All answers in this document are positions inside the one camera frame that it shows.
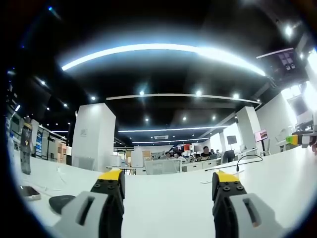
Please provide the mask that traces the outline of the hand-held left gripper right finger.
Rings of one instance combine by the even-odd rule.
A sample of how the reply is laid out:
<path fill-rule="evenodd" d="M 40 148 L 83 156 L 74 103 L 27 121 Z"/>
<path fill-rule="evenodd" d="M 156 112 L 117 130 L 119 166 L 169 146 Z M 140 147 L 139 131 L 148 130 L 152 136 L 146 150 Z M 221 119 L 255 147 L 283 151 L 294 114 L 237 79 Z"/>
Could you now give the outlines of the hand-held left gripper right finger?
<path fill-rule="evenodd" d="M 273 209 L 247 193 L 235 175 L 213 173 L 212 200 L 217 238 L 278 238 L 284 233 Z"/>

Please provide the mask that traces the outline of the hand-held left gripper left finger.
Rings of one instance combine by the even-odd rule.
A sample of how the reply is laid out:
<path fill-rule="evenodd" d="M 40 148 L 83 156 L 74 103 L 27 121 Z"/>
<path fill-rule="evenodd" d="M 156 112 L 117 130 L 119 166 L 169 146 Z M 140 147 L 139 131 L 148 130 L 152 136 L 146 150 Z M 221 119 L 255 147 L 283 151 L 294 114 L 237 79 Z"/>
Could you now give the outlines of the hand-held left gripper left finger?
<path fill-rule="evenodd" d="M 103 173 L 90 191 L 81 192 L 62 208 L 53 232 L 59 238 L 120 238 L 124 198 L 124 171 Z"/>

